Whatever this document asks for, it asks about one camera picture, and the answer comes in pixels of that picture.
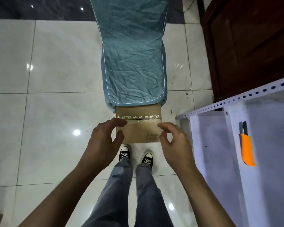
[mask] black sneaker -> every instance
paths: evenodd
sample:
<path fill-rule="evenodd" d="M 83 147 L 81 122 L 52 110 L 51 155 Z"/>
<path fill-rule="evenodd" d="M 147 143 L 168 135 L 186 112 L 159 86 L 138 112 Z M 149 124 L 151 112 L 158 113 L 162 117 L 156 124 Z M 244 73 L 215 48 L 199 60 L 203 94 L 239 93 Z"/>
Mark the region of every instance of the black sneaker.
<path fill-rule="evenodd" d="M 152 164 L 153 164 L 153 158 L 152 158 L 152 154 L 151 153 L 147 153 L 143 160 L 142 163 L 147 163 L 150 165 L 150 167 L 152 168 Z"/>
<path fill-rule="evenodd" d="M 123 146 L 121 148 L 121 151 L 120 151 L 120 155 L 119 155 L 119 161 L 122 159 L 122 158 L 126 158 L 128 157 L 130 159 L 130 152 L 129 152 L 129 146 Z"/>

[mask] person's left arm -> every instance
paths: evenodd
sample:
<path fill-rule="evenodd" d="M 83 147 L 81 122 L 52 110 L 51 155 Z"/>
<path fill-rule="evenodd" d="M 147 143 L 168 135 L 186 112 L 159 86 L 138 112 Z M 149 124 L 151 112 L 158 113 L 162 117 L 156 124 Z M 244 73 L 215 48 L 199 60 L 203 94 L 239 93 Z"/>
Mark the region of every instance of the person's left arm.
<path fill-rule="evenodd" d="M 112 118 L 94 128 L 87 148 L 75 169 L 40 203 L 19 227 L 65 226 L 89 184 L 116 156 L 124 135 L 119 131 L 114 141 L 111 133 L 124 126 L 123 119 Z"/>

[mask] person's left hand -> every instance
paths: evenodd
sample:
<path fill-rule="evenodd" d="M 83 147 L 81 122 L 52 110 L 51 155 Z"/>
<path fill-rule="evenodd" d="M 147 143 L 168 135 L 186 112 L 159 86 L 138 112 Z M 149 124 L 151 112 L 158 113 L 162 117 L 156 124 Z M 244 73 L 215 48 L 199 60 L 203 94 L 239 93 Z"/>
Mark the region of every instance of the person's left hand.
<path fill-rule="evenodd" d="M 111 139 L 111 133 L 115 127 L 123 127 L 126 124 L 126 120 L 118 118 L 98 124 L 91 133 L 87 148 L 78 165 L 97 173 L 105 169 L 114 160 L 124 139 L 121 130 L 118 131 L 114 141 Z"/>

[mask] forearm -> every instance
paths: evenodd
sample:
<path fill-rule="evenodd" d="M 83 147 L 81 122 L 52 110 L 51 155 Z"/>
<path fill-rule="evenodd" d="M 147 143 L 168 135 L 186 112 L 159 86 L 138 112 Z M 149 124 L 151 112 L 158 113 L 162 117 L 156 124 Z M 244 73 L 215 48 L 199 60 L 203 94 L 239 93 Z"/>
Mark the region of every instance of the forearm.
<path fill-rule="evenodd" d="M 187 195 L 199 227 L 235 227 L 196 166 L 177 173 Z"/>
<path fill-rule="evenodd" d="M 86 188 L 97 176 L 96 170 L 77 166 L 19 225 L 19 227 L 65 226 Z"/>

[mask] gray jeans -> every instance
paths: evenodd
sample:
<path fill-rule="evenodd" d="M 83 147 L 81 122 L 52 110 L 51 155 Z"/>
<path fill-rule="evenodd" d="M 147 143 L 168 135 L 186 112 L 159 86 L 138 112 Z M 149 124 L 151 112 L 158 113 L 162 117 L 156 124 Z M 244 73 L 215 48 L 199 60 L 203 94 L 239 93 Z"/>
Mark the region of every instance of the gray jeans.
<path fill-rule="evenodd" d="M 82 227 L 128 226 L 128 193 L 133 168 L 123 158 L 113 168 L 91 216 Z M 136 169 L 137 210 L 135 227 L 173 227 L 151 167 L 140 164 Z"/>

